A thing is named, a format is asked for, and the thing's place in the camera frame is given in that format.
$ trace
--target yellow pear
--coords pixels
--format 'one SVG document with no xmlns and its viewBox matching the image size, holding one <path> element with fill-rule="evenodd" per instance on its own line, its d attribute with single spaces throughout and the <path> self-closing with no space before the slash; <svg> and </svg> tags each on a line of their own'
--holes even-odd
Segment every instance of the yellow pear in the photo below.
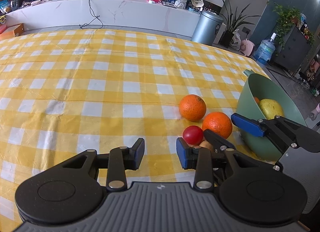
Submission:
<svg viewBox="0 0 320 232">
<path fill-rule="evenodd" d="M 263 99 L 260 101 L 259 107 L 266 119 L 274 119 L 276 115 L 284 117 L 281 105 L 275 100 Z"/>
</svg>

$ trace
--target gray cabinet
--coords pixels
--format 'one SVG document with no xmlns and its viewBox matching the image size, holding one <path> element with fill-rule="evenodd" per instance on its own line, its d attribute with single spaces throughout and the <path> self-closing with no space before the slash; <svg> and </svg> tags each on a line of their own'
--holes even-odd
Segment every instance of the gray cabinet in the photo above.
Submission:
<svg viewBox="0 0 320 232">
<path fill-rule="evenodd" d="M 273 57 L 273 62 L 283 66 L 287 70 L 296 72 L 311 46 L 307 43 L 303 33 L 294 27 L 291 35 L 285 43 L 284 49 L 278 56 Z"/>
</svg>

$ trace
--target orange box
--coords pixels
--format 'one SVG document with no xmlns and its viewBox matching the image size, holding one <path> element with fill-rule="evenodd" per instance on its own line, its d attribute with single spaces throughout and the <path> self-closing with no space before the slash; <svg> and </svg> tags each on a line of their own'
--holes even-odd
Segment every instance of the orange box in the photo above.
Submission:
<svg viewBox="0 0 320 232">
<path fill-rule="evenodd" d="M 13 38 L 22 35 L 24 32 L 23 24 L 18 24 L 12 27 L 8 27 L 2 34 L 0 34 L 0 40 Z"/>
</svg>

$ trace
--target green bowl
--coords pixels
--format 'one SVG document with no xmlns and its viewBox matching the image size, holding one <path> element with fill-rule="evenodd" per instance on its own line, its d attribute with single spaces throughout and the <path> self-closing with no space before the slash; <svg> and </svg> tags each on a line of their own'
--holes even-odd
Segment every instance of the green bowl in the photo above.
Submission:
<svg viewBox="0 0 320 232">
<path fill-rule="evenodd" d="M 249 119 L 265 119 L 261 109 L 253 97 L 259 100 L 276 100 L 284 110 L 287 119 L 306 126 L 306 123 L 291 98 L 273 81 L 255 73 L 252 70 L 245 70 L 244 74 L 248 79 L 239 97 L 236 112 Z M 244 142 L 250 149 L 262 159 L 267 161 L 277 161 L 282 155 L 278 149 L 265 137 L 255 137 L 243 130 L 240 130 Z"/>
</svg>

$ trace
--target plant pot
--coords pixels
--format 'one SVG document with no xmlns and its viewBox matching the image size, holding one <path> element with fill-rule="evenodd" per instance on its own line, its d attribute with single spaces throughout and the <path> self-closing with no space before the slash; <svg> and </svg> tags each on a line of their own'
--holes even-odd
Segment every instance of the plant pot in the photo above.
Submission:
<svg viewBox="0 0 320 232">
<path fill-rule="evenodd" d="M 19 8 L 19 0 L 11 0 L 10 1 L 11 11 L 15 11 Z"/>
<path fill-rule="evenodd" d="M 232 38 L 233 38 L 233 33 L 226 31 L 224 33 L 224 36 L 221 38 L 220 44 L 228 48 Z"/>
</svg>

